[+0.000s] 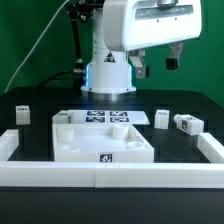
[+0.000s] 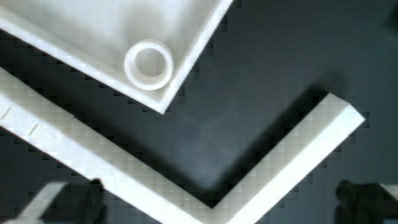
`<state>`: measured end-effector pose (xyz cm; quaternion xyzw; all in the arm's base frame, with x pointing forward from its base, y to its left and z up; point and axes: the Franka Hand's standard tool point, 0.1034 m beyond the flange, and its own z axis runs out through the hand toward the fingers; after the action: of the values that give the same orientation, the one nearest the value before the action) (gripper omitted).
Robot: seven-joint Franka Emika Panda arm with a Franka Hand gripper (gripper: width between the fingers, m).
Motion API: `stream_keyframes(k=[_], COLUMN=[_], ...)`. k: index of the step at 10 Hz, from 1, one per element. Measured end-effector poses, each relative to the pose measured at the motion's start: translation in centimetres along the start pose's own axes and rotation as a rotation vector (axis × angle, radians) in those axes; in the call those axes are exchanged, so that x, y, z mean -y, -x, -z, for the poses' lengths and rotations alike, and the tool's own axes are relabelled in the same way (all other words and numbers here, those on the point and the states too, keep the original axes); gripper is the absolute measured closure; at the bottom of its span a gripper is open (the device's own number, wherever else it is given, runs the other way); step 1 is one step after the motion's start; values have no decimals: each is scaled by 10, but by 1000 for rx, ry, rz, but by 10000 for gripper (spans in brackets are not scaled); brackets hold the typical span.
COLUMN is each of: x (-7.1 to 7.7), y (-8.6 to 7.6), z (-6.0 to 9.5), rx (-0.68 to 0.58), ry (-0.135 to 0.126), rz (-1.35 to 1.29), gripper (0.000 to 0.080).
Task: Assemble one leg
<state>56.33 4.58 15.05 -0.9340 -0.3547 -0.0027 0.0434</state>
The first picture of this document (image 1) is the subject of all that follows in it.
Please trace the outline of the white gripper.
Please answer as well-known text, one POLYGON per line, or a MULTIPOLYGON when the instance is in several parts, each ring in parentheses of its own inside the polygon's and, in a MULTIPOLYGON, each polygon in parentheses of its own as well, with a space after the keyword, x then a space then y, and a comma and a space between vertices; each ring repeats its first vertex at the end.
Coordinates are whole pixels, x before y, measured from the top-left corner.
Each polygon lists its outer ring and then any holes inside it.
POLYGON ((201 30, 200 0, 105 0, 103 5, 104 42, 112 51, 130 51, 138 79, 150 74, 143 48, 170 43, 166 69, 176 70, 183 48, 179 41, 197 38, 201 30))

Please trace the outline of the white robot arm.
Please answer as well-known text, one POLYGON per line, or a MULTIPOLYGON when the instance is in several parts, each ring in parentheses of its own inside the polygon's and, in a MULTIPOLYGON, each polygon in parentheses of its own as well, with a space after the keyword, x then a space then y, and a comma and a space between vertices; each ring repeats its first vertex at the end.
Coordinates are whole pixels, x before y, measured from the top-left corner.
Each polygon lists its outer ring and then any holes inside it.
POLYGON ((200 0, 102 0, 91 6, 93 55, 81 92, 96 99, 132 95, 133 79, 149 76, 149 47, 167 44, 166 68, 177 69, 183 42, 202 30, 200 0))

